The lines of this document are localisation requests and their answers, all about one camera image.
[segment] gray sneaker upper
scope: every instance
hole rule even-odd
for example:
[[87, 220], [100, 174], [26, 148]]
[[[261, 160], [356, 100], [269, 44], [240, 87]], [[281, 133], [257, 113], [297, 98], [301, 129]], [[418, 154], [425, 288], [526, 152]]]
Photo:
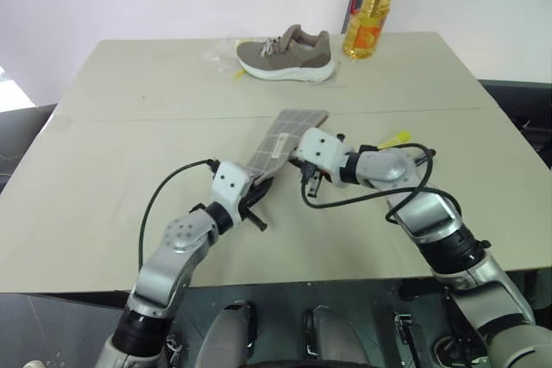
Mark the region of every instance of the gray sneaker upper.
[[319, 68], [327, 65], [331, 58], [328, 32], [323, 30], [314, 36], [303, 32], [299, 25], [290, 26], [277, 39], [243, 42], [236, 51], [243, 63], [263, 71]]

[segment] shoe sole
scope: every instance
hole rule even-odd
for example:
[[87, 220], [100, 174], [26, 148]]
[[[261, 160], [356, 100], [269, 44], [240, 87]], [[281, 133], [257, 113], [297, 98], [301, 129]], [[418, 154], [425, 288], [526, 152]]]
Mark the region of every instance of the shoe sole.
[[331, 74], [334, 73], [336, 68], [336, 63], [331, 59], [326, 65], [319, 68], [300, 68], [298, 66], [294, 66], [293, 68], [264, 71], [262, 69], [253, 68], [243, 62], [240, 58], [238, 58], [238, 60], [240, 61], [243, 69], [245, 69], [249, 74], [256, 78], [266, 79], [269, 81], [293, 80], [321, 82], [328, 79]]

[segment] bottle label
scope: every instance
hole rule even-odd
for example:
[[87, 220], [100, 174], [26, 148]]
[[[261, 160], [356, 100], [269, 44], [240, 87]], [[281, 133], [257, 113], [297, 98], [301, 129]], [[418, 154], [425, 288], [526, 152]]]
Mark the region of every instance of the bottle label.
[[354, 39], [354, 47], [361, 49], [372, 47], [380, 37], [381, 26], [360, 26]]

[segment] cooking oil bottle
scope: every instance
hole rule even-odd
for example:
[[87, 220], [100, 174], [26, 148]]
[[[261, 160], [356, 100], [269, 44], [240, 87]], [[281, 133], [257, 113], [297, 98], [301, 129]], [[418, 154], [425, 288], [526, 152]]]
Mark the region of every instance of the cooking oil bottle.
[[355, 9], [356, 3], [357, 0], [351, 3], [343, 52], [360, 59], [372, 56], [391, 8], [391, 0], [362, 0], [358, 9]]

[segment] table surface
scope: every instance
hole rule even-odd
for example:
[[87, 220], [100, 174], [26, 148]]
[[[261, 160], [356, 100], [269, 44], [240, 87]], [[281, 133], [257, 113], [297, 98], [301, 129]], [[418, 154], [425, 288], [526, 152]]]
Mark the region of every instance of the table surface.
[[[246, 163], [282, 108], [326, 109], [352, 146], [407, 129], [437, 150], [431, 182], [460, 201], [506, 270], [552, 265], [552, 176], [436, 34], [386, 34], [323, 84], [232, 79], [202, 53], [215, 40], [98, 45], [0, 195], [0, 290], [127, 290], [141, 216], [160, 180], [217, 157]], [[255, 207], [268, 223], [227, 232], [192, 284], [429, 276], [383, 200], [312, 210], [287, 166]], [[210, 173], [177, 176], [150, 215], [145, 254], [166, 223], [206, 202]], [[324, 185], [319, 202], [367, 189]]]

